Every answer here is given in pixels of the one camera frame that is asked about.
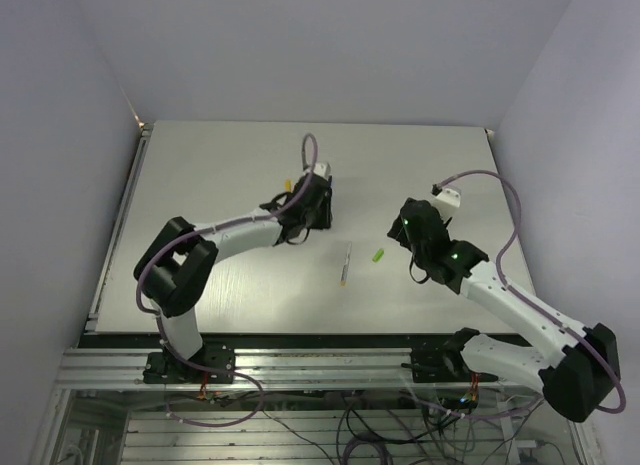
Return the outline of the light green pen cap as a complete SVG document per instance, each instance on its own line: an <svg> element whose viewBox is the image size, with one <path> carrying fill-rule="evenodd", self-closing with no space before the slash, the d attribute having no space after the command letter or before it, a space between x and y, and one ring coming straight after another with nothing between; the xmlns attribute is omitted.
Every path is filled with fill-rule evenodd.
<svg viewBox="0 0 640 465"><path fill-rule="evenodd" d="M374 263L377 263L384 255L384 249L383 248L379 248L376 253L374 254L374 256L372 257L372 261Z"/></svg>

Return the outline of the orange marker pen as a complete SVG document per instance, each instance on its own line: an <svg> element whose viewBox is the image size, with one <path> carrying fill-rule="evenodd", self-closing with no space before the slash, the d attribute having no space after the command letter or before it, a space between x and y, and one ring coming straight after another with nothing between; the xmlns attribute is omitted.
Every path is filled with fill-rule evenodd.
<svg viewBox="0 0 640 465"><path fill-rule="evenodd" d="M351 255L352 255L353 242L349 242L346 249L345 259L341 270L340 285L345 286L348 279L348 272L350 267Z"/></svg>

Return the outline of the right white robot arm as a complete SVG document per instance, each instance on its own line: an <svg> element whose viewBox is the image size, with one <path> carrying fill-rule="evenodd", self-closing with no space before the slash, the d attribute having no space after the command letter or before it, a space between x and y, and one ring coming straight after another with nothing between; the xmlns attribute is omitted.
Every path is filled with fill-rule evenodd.
<svg viewBox="0 0 640 465"><path fill-rule="evenodd" d="M614 332L588 327L498 273L475 245L450 237L434 203L409 198L388 237L411 253L411 267L493 314L525 340L517 346L472 328L453 334L440 358L442 372L459 381L489 374L540 394L561 416L584 422L620 384Z"/></svg>

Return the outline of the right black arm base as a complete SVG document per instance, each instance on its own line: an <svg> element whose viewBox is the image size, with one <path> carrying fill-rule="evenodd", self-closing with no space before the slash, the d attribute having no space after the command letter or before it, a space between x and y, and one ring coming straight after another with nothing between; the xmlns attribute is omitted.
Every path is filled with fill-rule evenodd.
<svg viewBox="0 0 640 465"><path fill-rule="evenodd" d="M464 346L479 334L476 329L462 328L448 336L439 347L424 345L414 348L409 360L402 362L401 367L411 372L414 383L471 382L474 371L468 367L461 353Z"/></svg>

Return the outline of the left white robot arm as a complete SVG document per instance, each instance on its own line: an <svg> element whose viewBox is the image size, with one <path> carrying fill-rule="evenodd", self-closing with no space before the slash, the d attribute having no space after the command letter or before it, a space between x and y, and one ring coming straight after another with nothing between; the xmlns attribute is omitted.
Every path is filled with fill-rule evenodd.
<svg viewBox="0 0 640 465"><path fill-rule="evenodd" d="M301 244L311 230L330 228L331 199L331 167L321 162L304 170L293 191L248 215L201 228L181 216L165 224L133 275L137 305L157 319L163 345L174 351L168 369L178 380L192 382L203 372L195 306L214 265L257 248Z"/></svg>

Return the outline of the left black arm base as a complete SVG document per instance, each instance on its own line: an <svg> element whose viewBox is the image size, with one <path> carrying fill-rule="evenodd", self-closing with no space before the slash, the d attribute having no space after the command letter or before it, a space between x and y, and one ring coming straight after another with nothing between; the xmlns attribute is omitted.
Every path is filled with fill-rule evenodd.
<svg viewBox="0 0 640 465"><path fill-rule="evenodd" d="M178 360L167 350L150 353L147 357L142 381L145 384L230 384L235 369L235 354L227 348L205 344L191 361L194 368Z"/></svg>

